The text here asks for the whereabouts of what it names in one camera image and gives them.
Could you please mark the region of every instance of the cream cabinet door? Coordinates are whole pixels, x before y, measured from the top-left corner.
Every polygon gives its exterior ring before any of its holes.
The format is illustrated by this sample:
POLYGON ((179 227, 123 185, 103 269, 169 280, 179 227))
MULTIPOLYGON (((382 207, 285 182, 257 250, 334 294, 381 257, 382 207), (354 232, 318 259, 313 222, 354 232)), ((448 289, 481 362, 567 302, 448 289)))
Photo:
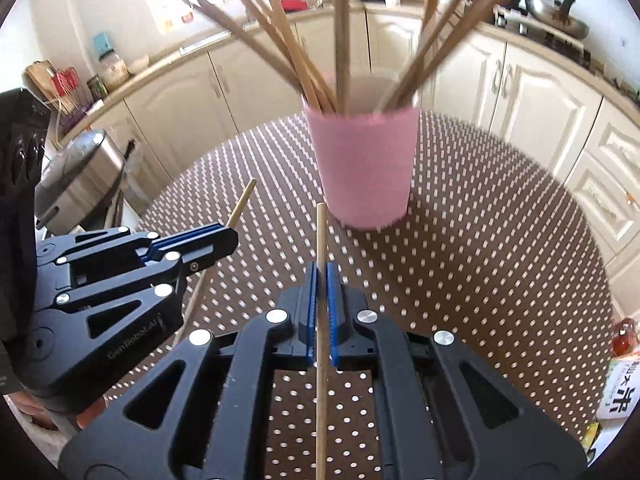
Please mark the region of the cream cabinet door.
POLYGON ((630 206, 640 207, 640 128, 603 99, 586 149, 624 187, 630 206))
POLYGON ((238 134, 207 54, 153 80, 125 102, 172 178, 238 134))
MULTIPOLYGON (((333 74, 335 72, 334 17, 325 16, 297 22, 296 30, 300 44, 309 54, 311 61, 322 73, 333 74)), ((362 11, 350 14, 350 53, 352 69, 364 72, 370 70, 367 20, 362 11)))
MULTIPOLYGON (((255 39, 277 51, 265 32, 257 32, 255 39)), ((302 108, 300 94, 241 41, 212 49, 209 57, 239 132, 302 108)))
POLYGON ((168 173, 146 142, 124 102, 119 102, 96 119, 91 128, 105 130, 122 153, 130 140, 136 143, 129 165, 129 175, 134 183, 126 190, 125 199, 137 214, 142 215, 150 202, 171 183, 168 173))
POLYGON ((622 317, 640 321, 640 235, 607 266, 607 276, 622 317))
POLYGON ((433 110, 488 130, 507 44, 472 32, 438 69, 433 110))
POLYGON ((601 101, 601 94, 559 66, 508 44, 491 133, 564 182, 601 101))
POLYGON ((367 14, 371 69, 386 68, 399 72, 418 48, 422 21, 367 14))
POLYGON ((640 231, 640 210, 627 203, 622 184, 588 152, 582 152, 565 186, 614 254, 640 231))

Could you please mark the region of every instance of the pink cup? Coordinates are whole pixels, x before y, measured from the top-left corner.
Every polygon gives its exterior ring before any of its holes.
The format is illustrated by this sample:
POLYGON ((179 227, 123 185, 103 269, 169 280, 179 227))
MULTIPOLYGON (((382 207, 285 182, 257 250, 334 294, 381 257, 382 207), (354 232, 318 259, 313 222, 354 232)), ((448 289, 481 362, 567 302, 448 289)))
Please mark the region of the pink cup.
POLYGON ((346 117, 303 106, 327 207, 357 229, 387 227, 406 213, 420 110, 372 113, 393 82, 386 74, 352 76, 346 117))

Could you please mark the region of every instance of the round silver bolt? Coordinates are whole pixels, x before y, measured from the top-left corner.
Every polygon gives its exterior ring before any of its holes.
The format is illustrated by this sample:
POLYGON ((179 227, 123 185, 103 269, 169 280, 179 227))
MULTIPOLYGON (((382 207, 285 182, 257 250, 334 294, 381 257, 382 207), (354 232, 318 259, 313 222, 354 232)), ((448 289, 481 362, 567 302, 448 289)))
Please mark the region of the round silver bolt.
POLYGON ((189 334, 189 343, 192 345, 202 346, 206 345, 209 341, 211 341, 211 332, 209 332, 209 330, 199 328, 189 334))
POLYGON ((267 321, 269 323, 282 323, 285 319, 287 319, 286 310, 282 310, 281 308, 275 308, 267 312, 267 321))
POLYGON ((453 334, 447 330, 438 330, 433 335, 433 340, 439 345, 448 346, 454 341, 453 334))
POLYGON ((154 292, 158 298, 166 298, 173 291, 174 288, 168 283, 160 283, 160 285, 156 285, 154 288, 154 292))
POLYGON ((62 294, 59 294, 58 297, 56 298, 56 303, 59 305, 64 305, 70 299, 71 298, 69 297, 69 295, 66 292, 63 292, 62 294))
POLYGON ((373 310, 361 310, 356 314, 356 318, 361 323, 373 323, 378 320, 378 314, 373 310))

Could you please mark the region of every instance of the countertop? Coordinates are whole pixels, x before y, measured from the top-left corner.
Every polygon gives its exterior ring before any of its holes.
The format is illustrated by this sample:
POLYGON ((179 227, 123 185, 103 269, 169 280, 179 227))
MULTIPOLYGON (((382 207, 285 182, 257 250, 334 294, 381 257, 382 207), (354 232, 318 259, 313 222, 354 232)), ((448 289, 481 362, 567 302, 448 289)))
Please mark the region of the countertop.
MULTIPOLYGON (((419 18, 422 16, 422 7, 420 6, 399 6, 399 7, 387 7, 384 4, 370 4, 360 3, 352 4, 351 12, 359 12, 366 10, 369 14, 386 14, 394 16, 404 16, 408 18, 419 18)), ((328 16, 334 13, 333 7, 327 6, 322 9, 304 10, 302 12, 296 12, 289 15, 289 21, 302 22, 306 20, 315 19, 321 16, 328 16)), ((250 33, 255 33, 260 30, 257 23, 253 22, 244 27, 244 30, 250 33)), ((640 128, 640 110, 635 104, 627 97, 619 94, 615 88, 613 88, 606 80, 593 75, 588 70, 574 63, 572 60, 558 54, 557 52, 528 40, 524 36, 514 34, 503 30, 502 28, 493 27, 486 23, 479 23, 476 30, 481 34, 495 38, 497 40, 506 41, 514 46, 520 47, 524 50, 528 50, 549 62, 555 63, 567 72, 575 75, 585 83, 595 88, 598 92, 604 95, 609 101, 611 101, 617 108, 626 114, 637 126, 640 128)), ((227 44, 229 41, 235 41, 236 38, 232 36, 229 31, 223 31, 208 38, 204 38, 193 43, 185 48, 179 48, 170 53, 166 57, 158 60, 158 62, 151 65, 144 72, 132 77, 124 85, 118 88, 116 91, 109 94, 104 99, 104 106, 94 110, 92 113, 86 115, 74 126, 63 139, 58 141, 61 147, 66 146, 73 138, 75 138, 80 132, 87 129, 91 123, 101 117, 105 112, 113 108, 116 104, 121 102, 127 96, 133 94, 139 88, 148 84, 150 81, 160 77, 169 70, 172 70, 195 57, 200 56, 207 50, 212 48, 218 48, 227 44)))

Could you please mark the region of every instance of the brown tablecloth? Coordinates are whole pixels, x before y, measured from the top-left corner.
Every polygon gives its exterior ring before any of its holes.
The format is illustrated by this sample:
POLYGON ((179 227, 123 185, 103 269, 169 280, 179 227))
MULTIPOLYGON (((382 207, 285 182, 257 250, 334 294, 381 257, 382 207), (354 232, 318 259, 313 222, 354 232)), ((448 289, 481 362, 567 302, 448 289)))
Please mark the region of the brown tablecloth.
MULTIPOLYGON (((224 222, 251 176, 258 186, 237 227, 238 250, 218 263, 204 304, 188 321, 216 334, 273 308, 315 259, 322 189, 304 117, 226 142, 142 219, 142 229, 161 235, 224 222)), ((330 216, 329 230, 329 258, 346 283, 366 292, 371 308, 407 331, 453 332, 569 433, 582 433, 605 379, 610 297, 585 217, 543 168, 484 131, 426 113, 406 217, 357 232, 330 216)), ((132 370, 111 396, 168 348, 132 370)), ((278 373, 274 382, 266 476, 311 478, 315 373, 278 373)), ((328 475, 377 476, 369 374, 331 372, 330 388, 328 475)))

